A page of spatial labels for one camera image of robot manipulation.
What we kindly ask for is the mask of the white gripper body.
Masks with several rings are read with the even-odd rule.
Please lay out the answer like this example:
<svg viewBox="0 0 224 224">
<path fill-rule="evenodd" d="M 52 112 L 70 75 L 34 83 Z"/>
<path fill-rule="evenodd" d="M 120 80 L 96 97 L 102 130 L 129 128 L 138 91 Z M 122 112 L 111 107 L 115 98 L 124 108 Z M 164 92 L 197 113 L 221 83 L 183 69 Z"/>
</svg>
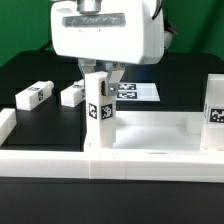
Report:
<svg viewBox="0 0 224 224">
<path fill-rule="evenodd" d="M 161 0 L 101 0 L 87 13 L 78 0 L 51 8 L 55 52 L 62 56 L 128 64 L 156 64 L 164 54 Z"/>
</svg>

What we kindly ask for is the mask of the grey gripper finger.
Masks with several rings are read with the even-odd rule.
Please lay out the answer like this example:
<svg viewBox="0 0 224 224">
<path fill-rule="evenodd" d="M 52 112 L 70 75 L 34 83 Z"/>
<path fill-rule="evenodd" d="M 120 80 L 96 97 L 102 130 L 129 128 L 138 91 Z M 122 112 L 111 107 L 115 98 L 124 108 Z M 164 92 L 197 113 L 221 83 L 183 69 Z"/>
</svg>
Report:
<svg viewBox="0 0 224 224">
<path fill-rule="evenodd" d="M 125 72 L 125 64 L 120 62 L 106 62 L 106 79 L 102 82 L 104 96 L 116 96 L 118 84 Z"/>
<path fill-rule="evenodd" d="M 82 76 L 85 76 L 86 74 L 94 73 L 95 66 L 96 66 L 95 59 L 84 59 L 84 58 L 78 59 L 78 67 L 80 69 Z"/>
</svg>

